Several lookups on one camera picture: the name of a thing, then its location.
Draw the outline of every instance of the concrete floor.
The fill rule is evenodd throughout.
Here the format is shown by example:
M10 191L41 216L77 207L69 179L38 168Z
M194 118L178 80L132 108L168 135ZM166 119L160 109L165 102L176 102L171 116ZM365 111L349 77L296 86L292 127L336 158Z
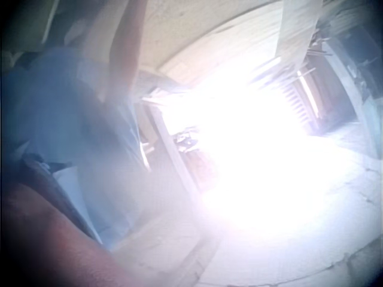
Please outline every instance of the concrete floor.
M347 124L338 133L312 139L323 162L329 164L317 173L317 183L326 182L320 185L325 205L314 219L298 230L267 239L228 228L196 286L370 283L382 269L383 259L382 161L353 151L364 148L362 142L350 140L358 138L357 126Z

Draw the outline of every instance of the floor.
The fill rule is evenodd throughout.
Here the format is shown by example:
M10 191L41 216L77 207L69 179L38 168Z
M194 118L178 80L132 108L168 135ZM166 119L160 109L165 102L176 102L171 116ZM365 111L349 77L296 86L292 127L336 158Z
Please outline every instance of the floor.
M197 287L365 286L382 269L382 162L366 157L358 124L312 138L324 205L305 225L268 237L226 228Z

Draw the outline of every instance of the raised arm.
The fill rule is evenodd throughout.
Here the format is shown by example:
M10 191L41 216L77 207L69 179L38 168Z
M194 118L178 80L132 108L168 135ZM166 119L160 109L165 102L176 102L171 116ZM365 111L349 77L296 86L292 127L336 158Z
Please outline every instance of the raised arm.
M138 65L147 0L129 0L110 49L107 101L120 102L133 86Z

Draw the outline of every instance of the cracked floor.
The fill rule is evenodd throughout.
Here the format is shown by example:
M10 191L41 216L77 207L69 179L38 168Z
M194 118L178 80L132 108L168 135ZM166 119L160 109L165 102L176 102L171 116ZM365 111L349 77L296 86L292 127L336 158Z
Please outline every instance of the cracked floor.
M326 208L293 233L228 230L197 287L365 286L382 268L382 161L315 138Z

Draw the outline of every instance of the person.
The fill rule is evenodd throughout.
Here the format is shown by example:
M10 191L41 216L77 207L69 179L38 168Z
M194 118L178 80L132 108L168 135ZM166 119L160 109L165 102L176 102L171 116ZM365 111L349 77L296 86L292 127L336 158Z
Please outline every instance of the person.
M121 18L104 103L76 77L74 49L2 75L1 245L39 286L136 286L106 249L129 232L129 194L145 181L129 93L146 6L129 0ZM68 163L76 176L63 183L67 169L57 167Z

